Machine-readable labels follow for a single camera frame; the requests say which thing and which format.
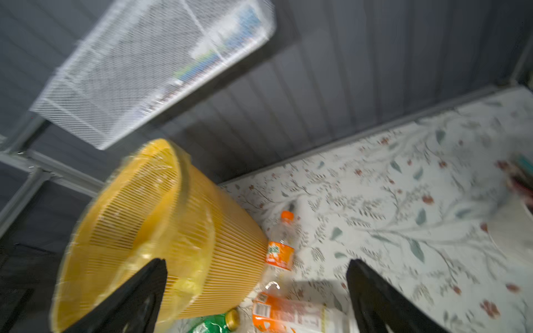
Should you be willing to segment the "green plastic bottle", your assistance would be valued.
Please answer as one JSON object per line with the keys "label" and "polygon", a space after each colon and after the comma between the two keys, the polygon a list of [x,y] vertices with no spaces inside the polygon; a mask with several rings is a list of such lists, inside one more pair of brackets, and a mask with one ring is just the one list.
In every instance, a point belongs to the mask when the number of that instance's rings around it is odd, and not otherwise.
{"label": "green plastic bottle", "polygon": [[236,308],[223,314],[205,317],[193,326],[188,333],[229,333],[240,327],[240,314]]}

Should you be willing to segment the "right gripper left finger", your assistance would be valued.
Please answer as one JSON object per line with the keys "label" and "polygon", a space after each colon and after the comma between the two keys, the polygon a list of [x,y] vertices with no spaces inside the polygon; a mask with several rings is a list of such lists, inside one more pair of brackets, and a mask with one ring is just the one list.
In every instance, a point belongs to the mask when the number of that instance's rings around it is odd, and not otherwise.
{"label": "right gripper left finger", "polygon": [[153,259],[66,332],[154,332],[167,283],[167,265]]}

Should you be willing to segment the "yellow slatted waste bin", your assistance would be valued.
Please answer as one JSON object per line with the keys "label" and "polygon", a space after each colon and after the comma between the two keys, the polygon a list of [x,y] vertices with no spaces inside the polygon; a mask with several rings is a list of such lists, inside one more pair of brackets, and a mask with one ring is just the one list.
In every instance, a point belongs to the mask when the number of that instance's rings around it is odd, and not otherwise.
{"label": "yellow slatted waste bin", "polygon": [[78,220],[51,306],[62,332],[155,258],[167,282],[155,331],[237,307],[259,283],[267,237],[236,201],[169,141],[148,142]]}

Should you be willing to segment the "orange white label bottle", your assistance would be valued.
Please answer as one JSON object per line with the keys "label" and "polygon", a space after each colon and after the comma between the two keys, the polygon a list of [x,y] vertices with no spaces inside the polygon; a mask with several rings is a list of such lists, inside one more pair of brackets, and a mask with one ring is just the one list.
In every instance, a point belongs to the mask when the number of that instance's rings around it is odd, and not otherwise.
{"label": "orange white label bottle", "polygon": [[258,332],[358,332],[355,319],[325,305],[291,301],[260,293],[253,300],[252,322]]}

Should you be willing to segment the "floral table mat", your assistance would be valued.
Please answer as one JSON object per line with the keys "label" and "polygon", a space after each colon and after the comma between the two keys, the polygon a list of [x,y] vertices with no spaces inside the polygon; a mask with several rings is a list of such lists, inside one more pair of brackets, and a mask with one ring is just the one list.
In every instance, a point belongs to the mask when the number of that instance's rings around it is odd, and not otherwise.
{"label": "floral table mat", "polygon": [[451,332],[531,332],[532,270],[489,236],[505,169],[532,154],[532,93],[515,87],[226,183],[270,233],[295,215],[288,296],[340,311],[361,259]]}

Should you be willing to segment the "small orange soda bottle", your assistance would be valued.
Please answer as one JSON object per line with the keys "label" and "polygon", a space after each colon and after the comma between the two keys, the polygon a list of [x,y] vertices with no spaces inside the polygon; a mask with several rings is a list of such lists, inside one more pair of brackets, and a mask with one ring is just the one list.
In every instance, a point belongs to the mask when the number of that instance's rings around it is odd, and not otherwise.
{"label": "small orange soda bottle", "polygon": [[277,297],[288,292],[293,276],[295,243],[294,213],[283,211],[279,222],[271,229],[261,282],[262,291]]}

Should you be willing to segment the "white pen holder cup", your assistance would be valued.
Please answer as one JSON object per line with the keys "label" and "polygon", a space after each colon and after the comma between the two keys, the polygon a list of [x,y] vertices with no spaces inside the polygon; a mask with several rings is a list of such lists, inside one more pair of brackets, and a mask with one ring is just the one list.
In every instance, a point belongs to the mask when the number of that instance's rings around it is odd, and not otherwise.
{"label": "white pen holder cup", "polygon": [[517,154],[503,165],[509,195],[487,223],[496,248],[513,261],[532,267],[532,159]]}

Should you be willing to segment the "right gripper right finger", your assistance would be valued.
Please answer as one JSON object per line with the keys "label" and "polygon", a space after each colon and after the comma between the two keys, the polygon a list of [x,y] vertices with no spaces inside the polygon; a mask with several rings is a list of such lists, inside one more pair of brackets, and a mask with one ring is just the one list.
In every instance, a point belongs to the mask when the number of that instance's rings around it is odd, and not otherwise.
{"label": "right gripper right finger", "polygon": [[360,259],[352,259],[346,284],[360,332],[445,332]]}

